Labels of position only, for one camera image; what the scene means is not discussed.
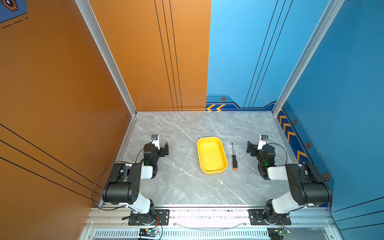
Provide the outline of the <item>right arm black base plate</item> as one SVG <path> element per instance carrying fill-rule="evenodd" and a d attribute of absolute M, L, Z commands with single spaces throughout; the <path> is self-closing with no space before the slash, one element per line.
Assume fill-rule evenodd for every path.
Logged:
<path fill-rule="evenodd" d="M 249 219 L 252 226 L 261 225 L 288 225 L 292 224 L 288 214 L 276 214 L 275 212 L 266 212 L 264 209 L 248 210 Z"/>

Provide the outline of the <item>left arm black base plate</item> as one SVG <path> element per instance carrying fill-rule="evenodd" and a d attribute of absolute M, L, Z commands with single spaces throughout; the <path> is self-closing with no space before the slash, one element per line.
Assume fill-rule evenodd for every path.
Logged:
<path fill-rule="evenodd" d="M 170 210 L 154 209 L 147 214 L 131 214 L 129 217 L 129 226 L 167 226 L 170 220 Z"/>

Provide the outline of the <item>black orange handled screwdriver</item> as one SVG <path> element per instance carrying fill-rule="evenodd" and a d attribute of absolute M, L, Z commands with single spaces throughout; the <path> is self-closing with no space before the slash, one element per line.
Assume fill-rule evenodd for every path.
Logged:
<path fill-rule="evenodd" d="M 233 166 L 234 170 L 237 170 L 238 169 L 238 161 L 237 161 L 237 156 L 236 156 L 235 150 L 234 150 L 234 144 L 231 143 L 231 146 L 232 146 L 232 166 Z"/>

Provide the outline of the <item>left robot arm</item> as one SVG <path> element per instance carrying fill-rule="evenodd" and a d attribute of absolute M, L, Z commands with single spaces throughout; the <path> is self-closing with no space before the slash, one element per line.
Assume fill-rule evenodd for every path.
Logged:
<path fill-rule="evenodd" d="M 143 148 L 144 158 L 139 163 L 115 163 L 102 193 L 105 203 L 129 208 L 132 213 L 128 219 L 134 224 L 151 225 L 156 221 L 154 202 L 140 193 L 142 180 L 156 177 L 159 158 L 169 155 L 169 144 L 156 147 L 148 143 Z"/>

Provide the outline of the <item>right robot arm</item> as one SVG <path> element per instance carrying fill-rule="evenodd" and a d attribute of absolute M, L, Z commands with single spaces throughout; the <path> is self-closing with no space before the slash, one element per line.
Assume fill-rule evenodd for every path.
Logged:
<path fill-rule="evenodd" d="M 314 164 L 275 165 L 275 148 L 267 141 L 258 145 L 247 142 L 247 153 L 258 160 L 258 170 L 265 180 L 286 181 L 290 190 L 267 201 L 260 214 L 269 225 L 283 224 L 291 212 L 308 205 L 332 201 L 332 191 Z"/>

